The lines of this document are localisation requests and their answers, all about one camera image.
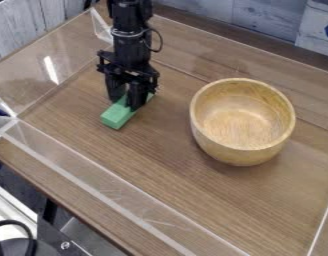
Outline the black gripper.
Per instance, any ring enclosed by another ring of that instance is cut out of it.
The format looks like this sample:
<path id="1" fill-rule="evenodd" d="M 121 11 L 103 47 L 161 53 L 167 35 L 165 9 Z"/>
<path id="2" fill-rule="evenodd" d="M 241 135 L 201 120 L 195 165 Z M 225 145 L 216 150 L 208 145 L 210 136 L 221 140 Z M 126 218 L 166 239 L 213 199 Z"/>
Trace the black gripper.
<path id="1" fill-rule="evenodd" d="M 126 106 L 134 112 L 146 103 L 147 93 L 155 93 L 159 74 L 149 64 L 125 67 L 115 61 L 114 54 L 109 51 L 99 50 L 97 56 L 97 71 L 105 75 L 109 100 L 111 102 L 119 100 L 129 84 Z"/>

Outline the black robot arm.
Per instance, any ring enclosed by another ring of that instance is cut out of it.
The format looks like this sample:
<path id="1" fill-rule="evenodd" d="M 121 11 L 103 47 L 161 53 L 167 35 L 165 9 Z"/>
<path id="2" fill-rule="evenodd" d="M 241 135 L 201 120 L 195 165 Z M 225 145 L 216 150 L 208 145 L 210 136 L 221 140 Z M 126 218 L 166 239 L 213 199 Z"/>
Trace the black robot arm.
<path id="1" fill-rule="evenodd" d="M 106 0 L 111 19 L 113 51 L 97 52 L 97 71 L 105 75 L 109 100 L 115 103 L 125 97 L 125 106 L 135 111 L 155 93 L 159 73 L 150 65 L 153 17 L 151 0 Z"/>

